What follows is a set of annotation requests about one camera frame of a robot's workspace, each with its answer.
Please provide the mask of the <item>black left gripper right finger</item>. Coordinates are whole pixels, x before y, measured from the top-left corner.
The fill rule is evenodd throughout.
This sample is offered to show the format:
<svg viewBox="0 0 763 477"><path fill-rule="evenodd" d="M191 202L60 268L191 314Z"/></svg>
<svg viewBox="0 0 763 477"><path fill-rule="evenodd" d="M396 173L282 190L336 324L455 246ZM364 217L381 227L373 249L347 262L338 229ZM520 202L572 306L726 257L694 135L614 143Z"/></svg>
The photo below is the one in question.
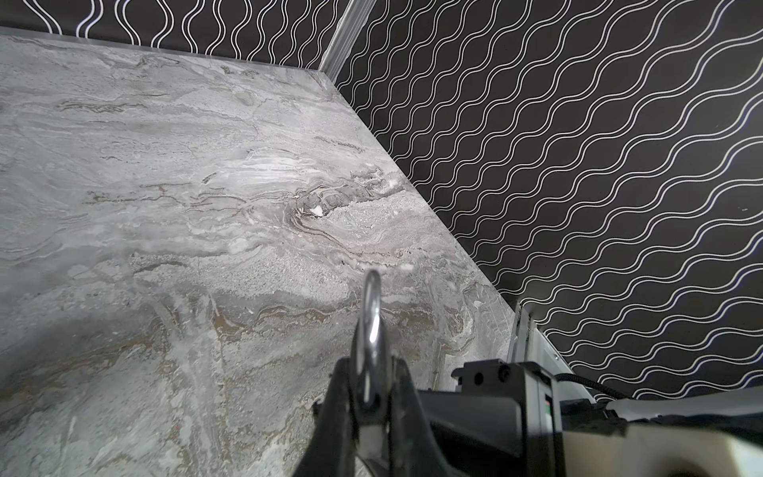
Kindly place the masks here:
<svg viewBox="0 0 763 477"><path fill-rule="evenodd" d="M389 475L461 476L441 451L425 415L407 363L391 358L387 418Z"/></svg>

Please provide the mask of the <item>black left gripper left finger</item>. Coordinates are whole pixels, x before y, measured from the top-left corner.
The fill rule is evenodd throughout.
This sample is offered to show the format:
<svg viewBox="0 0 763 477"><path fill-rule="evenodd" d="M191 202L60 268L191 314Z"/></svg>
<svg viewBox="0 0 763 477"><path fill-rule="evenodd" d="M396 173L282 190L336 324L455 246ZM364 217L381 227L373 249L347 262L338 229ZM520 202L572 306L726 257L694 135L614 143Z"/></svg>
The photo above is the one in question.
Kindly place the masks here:
<svg viewBox="0 0 763 477"><path fill-rule="evenodd" d="M354 476L354 415L351 404L350 359L337 361L316 427L294 476Z"/></svg>

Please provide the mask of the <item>brass padlock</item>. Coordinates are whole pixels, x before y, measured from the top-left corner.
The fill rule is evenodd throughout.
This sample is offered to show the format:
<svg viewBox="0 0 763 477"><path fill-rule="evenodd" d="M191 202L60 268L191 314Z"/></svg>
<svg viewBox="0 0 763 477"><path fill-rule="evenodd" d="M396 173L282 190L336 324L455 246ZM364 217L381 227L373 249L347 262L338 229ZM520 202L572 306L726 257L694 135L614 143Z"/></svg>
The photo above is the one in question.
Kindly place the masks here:
<svg viewBox="0 0 763 477"><path fill-rule="evenodd" d="M373 476L389 475L389 407L393 363L382 317L382 279L365 277L361 314L350 355L350 391L356 454Z"/></svg>

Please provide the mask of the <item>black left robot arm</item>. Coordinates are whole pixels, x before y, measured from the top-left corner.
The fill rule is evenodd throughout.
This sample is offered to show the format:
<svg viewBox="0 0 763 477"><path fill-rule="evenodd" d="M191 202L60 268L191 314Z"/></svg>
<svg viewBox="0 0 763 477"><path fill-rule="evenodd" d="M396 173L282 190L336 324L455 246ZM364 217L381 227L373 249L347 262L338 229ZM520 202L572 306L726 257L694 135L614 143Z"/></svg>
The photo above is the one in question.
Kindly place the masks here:
<svg viewBox="0 0 763 477"><path fill-rule="evenodd" d="M760 415L667 415L626 421L556 398L535 364L468 363L455 392L415 387L394 359L391 385L361 397L339 360L313 407L316 427L299 476L758 476Z"/></svg>

